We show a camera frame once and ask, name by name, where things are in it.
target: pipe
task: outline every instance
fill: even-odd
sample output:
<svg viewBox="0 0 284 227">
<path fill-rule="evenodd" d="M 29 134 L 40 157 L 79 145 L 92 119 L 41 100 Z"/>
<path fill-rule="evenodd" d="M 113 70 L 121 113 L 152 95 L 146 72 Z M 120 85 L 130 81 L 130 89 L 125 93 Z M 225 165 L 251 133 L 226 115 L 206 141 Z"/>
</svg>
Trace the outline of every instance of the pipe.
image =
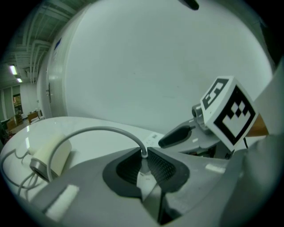
<svg viewBox="0 0 284 227">
<path fill-rule="evenodd" d="M 22 41 L 23 46 L 26 46 L 27 36 L 28 36 L 28 27 L 30 25 L 31 19 L 32 19 L 32 14 L 29 15 L 29 17 L 27 18 L 25 22 L 24 35 L 23 35 L 23 41 Z"/>
<path fill-rule="evenodd" d="M 43 9 L 48 9 L 48 10 L 50 10 L 50 11 L 53 11 L 53 12 L 55 12 L 55 13 L 61 15 L 61 16 L 64 16 L 64 17 L 66 17 L 66 18 L 68 18 L 68 19 L 71 18 L 69 15 L 67 15 L 67 14 L 65 14 L 65 13 L 63 13 L 63 12 L 57 10 L 57 9 L 54 9 L 54 8 L 52 8 L 52 7 L 43 6 Z"/>
<path fill-rule="evenodd" d="M 47 40 L 49 40 L 49 38 L 52 36 L 52 34 L 53 34 L 54 30 L 56 29 L 56 27 L 58 26 L 59 22 L 60 22 L 60 20 L 58 20 L 56 25 L 53 27 L 53 29 L 52 29 L 51 33 L 49 34 L 49 37 L 47 38 Z"/>
<path fill-rule="evenodd" d="M 35 74 L 35 69 L 36 69 L 36 59 L 37 59 L 37 55 L 39 54 L 39 50 L 41 48 L 49 48 L 48 46 L 45 45 L 38 45 L 36 48 L 36 52 L 35 52 L 35 60 L 34 60 L 34 67 L 32 70 L 32 83 L 34 83 L 34 74 Z"/>
<path fill-rule="evenodd" d="M 22 77 L 21 72 L 20 72 L 20 69 L 19 69 L 20 66 L 19 66 L 19 64 L 18 64 L 17 54 L 15 54 L 15 59 L 16 59 L 16 64 L 17 64 L 17 68 L 18 68 L 18 70 L 19 70 L 20 77 Z"/>
<path fill-rule="evenodd" d="M 49 0 L 48 2 L 68 11 L 69 13 L 73 15 L 76 14 L 76 10 L 72 9 L 70 6 L 66 5 L 65 3 L 59 0 Z"/>
<path fill-rule="evenodd" d="M 32 24 L 31 24 L 31 28 L 30 28 L 30 31 L 28 33 L 28 42 L 27 42 L 27 52 L 28 52 L 28 46 L 29 46 L 29 43 L 30 43 L 30 40 L 31 40 L 31 36 L 32 36 L 32 30 L 33 30 L 33 27 L 35 25 L 35 22 L 36 22 L 36 18 L 41 10 L 41 6 L 43 5 L 43 3 L 39 6 L 39 8 L 37 9 L 36 13 L 35 13 L 35 16 L 32 20 Z"/>
<path fill-rule="evenodd" d="M 37 80 L 37 78 L 38 78 L 38 76 L 39 76 L 39 63 L 40 63 L 40 61 L 41 61 L 43 55 L 44 55 L 46 52 L 47 52 L 47 51 L 43 51 L 43 52 L 41 53 L 41 55 L 40 55 L 40 57 L 39 57 L 39 60 L 38 60 L 38 62 L 37 62 L 36 80 Z"/>
<path fill-rule="evenodd" d="M 41 28 L 41 30 L 40 30 L 40 32 L 39 32 L 39 36 L 40 36 L 40 34 L 42 33 L 43 28 L 45 27 L 45 25 L 46 25 L 46 23 L 49 21 L 49 19 L 50 19 L 50 17 L 48 17 L 48 18 L 45 20 L 45 22 L 44 22 L 44 24 L 43 24 L 43 26 L 42 26 L 42 28 Z"/>
<path fill-rule="evenodd" d="M 45 14 L 46 14 L 46 11 L 47 11 L 47 8 L 45 9 L 45 11 L 44 11 L 44 13 L 43 13 L 43 16 L 42 16 L 42 18 L 41 18 L 41 20 L 40 20 L 40 22 L 39 22 L 39 24 L 38 24 L 37 30 L 36 30 L 36 32 L 35 32 L 35 39 L 36 39 L 36 35 L 37 35 L 38 31 L 39 31 L 40 24 L 41 24 L 41 22 L 43 21 L 43 18 L 44 18 Z"/>
<path fill-rule="evenodd" d="M 51 46 L 51 43 L 46 42 L 46 41 L 42 41 L 42 40 L 34 40 L 32 43 L 32 49 L 31 49 L 31 57 L 30 57 L 30 75 L 31 75 L 31 83 L 32 83 L 32 58 L 33 58 L 33 52 L 35 49 L 35 45 L 36 44 L 42 44 L 42 45 L 47 45 L 47 46 Z"/>
</svg>

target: black mesh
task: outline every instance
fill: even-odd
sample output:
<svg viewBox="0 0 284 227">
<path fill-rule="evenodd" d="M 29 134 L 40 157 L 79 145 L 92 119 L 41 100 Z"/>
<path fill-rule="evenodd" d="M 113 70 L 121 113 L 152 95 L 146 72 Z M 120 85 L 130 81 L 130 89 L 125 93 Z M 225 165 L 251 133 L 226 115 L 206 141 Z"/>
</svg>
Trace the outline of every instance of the black mesh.
<svg viewBox="0 0 284 227">
<path fill-rule="evenodd" d="M 124 161 L 118 164 L 116 168 L 117 174 L 127 182 L 136 185 L 137 175 L 141 169 L 141 153 L 136 152 Z"/>
<path fill-rule="evenodd" d="M 148 148 L 148 166 L 163 193 L 176 192 L 189 178 L 189 169 L 155 148 Z"/>
<path fill-rule="evenodd" d="M 148 155 L 148 166 L 159 185 L 175 174 L 176 168 L 173 164 L 153 152 L 149 152 Z"/>
</svg>

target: white cable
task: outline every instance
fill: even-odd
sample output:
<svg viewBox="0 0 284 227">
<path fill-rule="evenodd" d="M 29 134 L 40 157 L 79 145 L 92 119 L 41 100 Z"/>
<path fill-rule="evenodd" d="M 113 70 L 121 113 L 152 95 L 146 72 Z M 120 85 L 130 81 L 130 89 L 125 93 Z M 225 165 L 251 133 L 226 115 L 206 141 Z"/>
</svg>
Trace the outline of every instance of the white cable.
<svg viewBox="0 0 284 227">
<path fill-rule="evenodd" d="M 34 176 L 35 176 L 35 181 L 32 183 L 32 185 L 30 185 Z M 36 187 L 36 182 L 38 178 L 39 176 L 35 174 L 30 178 L 30 181 L 28 182 L 28 188 L 25 190 L 25 197 L 27 201 L 28 201 L 28 191 Z"/>
<path fill-rule="evenodd" d="M 89 131 L 97 131 L 97 130 L 102 130 L 102 131 L 111 131 L 111 132 L 115 132 L 115 133 L 119 133 L 122 134 L 124 136 L 127 136 L 128 138 L 134 140 L 139 147 L 141 148 L 141 156 L 142 158 L 147 158 L 148 157 L 148 152 L 144 146 L 144 144 L 141 142 L 141 140 L 139 140 L 135 135 L 123 130 L 123 129 L 118 129 L 118 128 L 114 128 L 114 127 L 109 127 L 109 126 L 95 126 L 95 127 L 90 127 L 90 128 L 85 128 L 85 129 L 81 129 L 78 130 L 74 133 L 71 133 L 70 135 L 66 136 L 63 140 L 61 140 L 52 150 L 48 162 L 47 162 L 47 176 L 48 176 L 48 180 L 49 182 L 52 182 L 53 178 L 51 175 L 51 161 L 52 158 L 56 152 L 56 150 L 58 149 L 58 147 L 63 144 L 66 140 L 70 139 L 73 136 L 76 136 L 78 134 L 84 133 L 84 132 L 89 132 Z"/>
<path fill-rule="evenodd" d="M 30 152 L 29 151 L 27 151 L 26 153 L 25 153 L 25 155 L 23 156 L 23 158 L 22 158 L 22 160 L 21 160 L 21 164 L 23 164 L 23 160 L 24 160 L 24 158 L 27 156 L 27 155 L 29 155 L 30 154 Z"/>
<path fill-rule="evenodd" d="M 23 158 L 25 158 L 26 155 L 28 155 L 29 153 L 30 153 L 30 152 L 27 151 L 22 157 L 19 157 L 19 156 L 17 156 L 17 152 L 15 151 L 15 156 L 16 156 L 17 159 L 23 159 Z"/>
<path fill-rule="evenodd" d="M 14 181 L 12 181 L 12 180 L 7 176 L 7 174 L 6 174 L 5 171 L 4 171 L 4 162 L 5 162 L 6 158 L 8 158 L 8 157 L 9 157 L 10 155 L 12 155 L 13 153 L 16 153 L 16 149 L 14 149 L 14 150 L 8 152 L 8 153 L 3 157 L 2 161 L 1 161 L 1 165 L 0 165 L 0 169 L 1 169 L 2 174 L 4 175 L 4 177 L 5 177 L 11 184 L 13 184 L 13 185 L 19 187 L 20 184 L 17 184 L 17 183 L 15 183 Z"/>
<path fill-rule="evenodd" d="M 33 177 L 35 175 L 34 172 L 32 172 L 30 175 L 28 175 L 23 181 L 22 183 L 19 185 L 19 188 L 18 188 L 18 196 L 20 196 L 20 193 L 21 193 L 21 190 L 22 190 L 22 187 L 24 185 L 24 183 L 30 178 L 30 177 Z"/>
</svg>

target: gray surface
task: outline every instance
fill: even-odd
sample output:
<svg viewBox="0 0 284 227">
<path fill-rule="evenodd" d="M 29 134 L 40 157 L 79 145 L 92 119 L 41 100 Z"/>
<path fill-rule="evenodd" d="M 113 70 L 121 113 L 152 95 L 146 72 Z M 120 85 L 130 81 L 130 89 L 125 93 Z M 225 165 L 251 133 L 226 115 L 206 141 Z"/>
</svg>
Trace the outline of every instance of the gray surface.
<svg viewBox="0 0 284 227">
<path fill-rule="evenodd" d="M 192 112 L 195 113 L 195 114 L 193 114 L 193 118 L 198 123 L 198 125 L 200 126 L 200 129 L 203 131 L 203 133 L 205 133 L 206 135 L 211 134 L 212 133 L 211 130 L 204 123 L 201 105 L 200 104 L 194 105 L 192 107 Z"/>
<path fill-rule="evenodd" d="M 190 152 L 203 152 L 207 150 L 208 148 L 213 147 L 216 143 L 220 141 L 220 139 L 215 136 L 214 134 L 208 134 L 206 135 L 203 130 L 199 127 L 198 123 L 196 121 L 185 121 L 178 125 L 173 130 L 169 131 L 164 137 L 171 134 L 173 131 L 175 131 L 177 128 L 183 127 L 183 126 L 190 126 L 195 127 L 192 129 L 191 136 L 184 142 L 181 142 L 177 145 L 164 148 L 163 151 L 172 151 L 172 152 L 179 152 L 179 153 L 190 153 Z"/>
<path fill-rule="evenodd" d="M 158 184 L 156 184 L 152 192 L 143 202 L 143 206 L 145 207 L 145 209 L 156 221 L 158 220 L 159 217 L 161 195 L 162 195 L 162 189 Z"/>
<path fill-rule="evenodd" d="M 42 212 L 40 212 L 37 207 L 31 205 L 28 201 L 23 198 L 16 196 L 16 200 L 22 209 L 30 216 L 30 218 L 41 227 L 65 227 L 60 223 L 56 223 L 47 216 L 45 216 Z"/>
<path fill-rule="evenodd" d="M 244 152 L 237 152 L 233 155 L 233 158 L 228 162 L 226 172 L 219 179 L 218 183 L 212 187 L 212 190 L 199 202 L 196 201 L 196 205 L 192 206 L 185 215 L 169 223 L 167 226 L 184 227 L 187 223 L 190 223 L 191 227 L 219 226 L 222 212 L 239 177 L 243 157 Z M 189 202 L 192 199 L 189 198 L 186 192 L 184 198 L 188 199 Z"/>
<path fill-rule="evenodd" d="M 43 211 L 68 184 L 73 184 L 78 186 L 80 191 L 63 217 L 63 225 L 157 226 L 139 199 L 118 196 L 103 181 L 102 172 L 106 164 L 131 150 L 89 160 L 71 168 L 39 192 L 32 204 Z"/>
<path fill-rule="evenodd" d="M 229 162 L 228 160 L 195 157 L 172 151 L 165 152 L 163 149 L 157 150 L 189 167 L 190 177 L 187 183 L 179 192 L 166 195 L 169 206 L 181 213 L 186 213 L 193 207 L 198 207 L 199 203 L 210 194 L 210 191 L 214 190 L 214 186 L 220 181 L 222 174 L 205 170 L 205 166 L 213 164 L 218 167 L 225 167 Z M 106 164 L 129 151 L 131 149 L 89 160 L 71 168 L 36 195 L 32 203 L 41 211 L 44 211 L 68 184 L 73 184 L 78 186 L 80 191 L 62 219 L 62 224 L 68 227 L 94 226 L 94 224 L 98 226 L 158 226 L 158 223 L 152 218 L 152 216 L 157 217 L 157 209 L 153 208 L 150 215 L 139 199 L 118 196 L 103 181 L 102 172 Z M 215 198 L 221 201 L 222 206 L 225 206 L 232 188 L 233 185 L 229 186 L 225 197 L 223 193 L 218 194 L 223 198 L 222 200 Z M 182 200 L 186 201 L 188 205 L 184 206 L 181 203 Z M 198 220 L 201 218 L 196 213 L 194 215 Z"/>
<path fill-rule="evenodd" d="M 237 151 L 230 160 L 195 157 L 173 151 L 157 151 L 188 166 L 190 175 L 178 192 L 166 194 L 170 208 L 183 215 L 165 224 L 169 227 L 236 226 L 255 214 L 276 187 L 283 169 L 284 135 L 267 137 L 250 149 Z M 63 217 L 62 224 L 75 226 L 159 226 L 140 200 L 118 196 L 103 182 L 103 168 L 129 150 L 83 162 L 51 182 L 32 201 L 41 211 L 68 185 L 79 194 Z M 217 173 L 207 164 L 226 168 Z"/>
<path fill-rule="evenodd" d="M 196 207 L 213 189 L 220 184 L 221 178 L 228 173 L 219 173 L 209 169 L 206 169 L 206 165 L 211 164 L 218 168 L 227 168 L 229 162 L 233 166 L 241 166 L 242 154 L 233 156 L 232 159 L 213 159 L 197 156 L 185 156 L 182 154 L 174 153 L 174 155 L 167 154 L 170 157 L 184 163 L 190 170 L 189 180 L 182 186 L 178 192 L 168 193 L 166 198 L 171 208 L 176 209 L 181 214 L 185 214 L 188 211 Z M 230 172 L 229 174 L 232 178 L 237 180 L 239 168 L 235 168 L 235 172 Z M 223 185 L 224 188 L 232 189 L 228 184 Z"/>
<path fill-rule="evenodd" d="M 33 172 L 35 172 L 41 179 L 48 181 L 48 176 L 47 176 L 47 166 L 40 160 L 36 158 L 32 158 L 30 162 L 30 168 L 32 169 Z M 53 178 L 57 178 L 58 175 L 51 170 L 51 174 Z"/>
</svg>

